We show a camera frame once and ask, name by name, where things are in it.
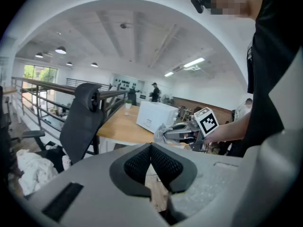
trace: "fluorescent light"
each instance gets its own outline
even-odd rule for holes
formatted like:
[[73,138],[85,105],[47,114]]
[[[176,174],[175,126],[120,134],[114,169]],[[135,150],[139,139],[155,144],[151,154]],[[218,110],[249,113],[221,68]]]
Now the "fluorescent light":
[[59,54],[66,54],[66,49],[63,46],[58,47],[55,51]]
[[38,57],[38,58],[43,58],[43,55],[41,52],[39,52],[37,55],[35,55],[35,57]]
[[166,75],[165,75],[165,77],[169,77],[169,76],[171,76],[172,74],[174,74],[173,72],[169,72],[169,73],[167,73]]
[[205,61],[205,59],[201,57],[201,58],[199,58],[199,59],[197,59],[197,60],[195,60],[195,61],[192,61],[192,62],[190,62],[190,63],[184,65],[184,67],[187,68],[187,67],[196,65],[196,64],[198,64],[198,63],[200,63],[200,62],[203,62],[203,61]]

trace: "black t-shirt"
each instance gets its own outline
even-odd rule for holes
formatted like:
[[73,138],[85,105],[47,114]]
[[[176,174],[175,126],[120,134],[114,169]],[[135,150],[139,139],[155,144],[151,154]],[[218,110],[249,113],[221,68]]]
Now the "black t-shirt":
[[292,18],[285,14],[285,9],[281,9],[281,4],[263,0],[256,19],[256,32],[247,55],[248,92],[254,94],[253,105],[246,135],[234,149],[234,156],[243,157],[247,148],[260,145],[270,135],[283,130],[268,94],[290,66],[300,41],[294,41],[298,30]]
[[153,90],[153,93],[152,93],[152,100],[158,100],[159,98],[159,94],[160,94],[160,90],[158,87],[155,87],[155,89]]

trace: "potted plant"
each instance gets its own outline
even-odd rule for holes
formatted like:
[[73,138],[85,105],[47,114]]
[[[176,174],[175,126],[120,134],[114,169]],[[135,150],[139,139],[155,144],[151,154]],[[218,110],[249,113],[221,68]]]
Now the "potted plant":
[[132,100],[126,100],[125,101],[125,108],[126,109],[130,109],[131,108],[131,106],[132,106]]

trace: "ceiling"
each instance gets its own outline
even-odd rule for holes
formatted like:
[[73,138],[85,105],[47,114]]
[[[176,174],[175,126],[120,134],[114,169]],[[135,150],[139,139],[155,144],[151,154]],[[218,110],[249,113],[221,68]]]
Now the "ceiling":
[[[59,46],[66,48],[66,55],[54,52]],[[38,52],[44,52],[43,59],[35,57]],[[201,36],[180,27],[177,21],[165,21],[152,11],[80,13],[40,32],[16,56],[58,65],[71,61],[74,66],[80,66],[84,58],[95,55],[120,58],[121,63],[132,62],[162,75],[197,58],[205,58],[199,64],[201,70],[175,73],[182,78],[213,78],[216,73],[231,70]]]

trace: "metal railing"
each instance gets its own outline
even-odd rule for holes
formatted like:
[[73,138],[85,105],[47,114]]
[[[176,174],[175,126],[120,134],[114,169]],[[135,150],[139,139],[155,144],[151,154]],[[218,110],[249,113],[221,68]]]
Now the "metal railing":
[[[32,84],[32,87],[23,88],[23,82]],[[52,132],[50,132],[48,129],[43,127],[41,122],[44,122],[48,126],[57,130],[58,132],[61,132],[61,129],[55,127],[49,121],[44,119],[45,116],[42,116],[41,112],[55,118],[56,120],[58,120],[62,123],[64,123],[65,120],[62,117],[55,115],[55,114],[49,112],[48,110],[45,110],[44,108],[42,108],[40,100],[44,100],[44,101],[46,101],[46,104],[51,103],[51,104],[55,105],[56,107],[62,108],[64,110],[69,110],[70,108],[65,105],[62,105],[60,103],[54,102],[52,100],[49,100],[47,98],[40,96],[40,92],[45,91],[45,90],[54,90],[57,92],[74,95],[76,87],[63,86],[63,85],[59,85],[59,84],[55,84],[55,83],[51,83],[51,82],[44,82],[44,81],[38,81],[38,80],[33,80],[33,79],[18,78],[18,77],[11,78],[11,85],[16,89],[19,88],[19,90],[17,89],[17,93],[21,96],[19,99],[14,98],[16,100],[16,107],[19,106],[22,109],[23,115],[26,114],[37,126],[39,126],[39,128],[41,130],[44,130],[45,132],[47,132],[48,134],[50,134],[51,136],[53,136],[54,138],[59,140],[59,137],[55,136]],[[24,96],[25,93],[30,93],[31,95],[35,96],[36,102],[34,103],[33,100],[30,101],[28,98],[26,98]],[[127,93],[128,93],[128,91],[102,91],[102,92],[100,92],[100,100],[101,100],[100,109],[104,113],[104,122],[106,122],[124,104]],[[23,98],[32,105],[32,108],[27,107],[23,103]],[[25,108],[37,118],[37,122],[35,120],[33,120],[32,117],[29,116],[28,112],[24,110]]]
[[77,80],[77,79],[71,79],[71,78],[66,79],[66,85],[71,86],[71,87],[77,87],[83,83],[92,83],[92,84],[101,85],[102,87],[99,89],[99,91],[109,91],[112,87],[111,85],[106,85],[106,84],[102,84],[102,83],[83,81],[83,80]]

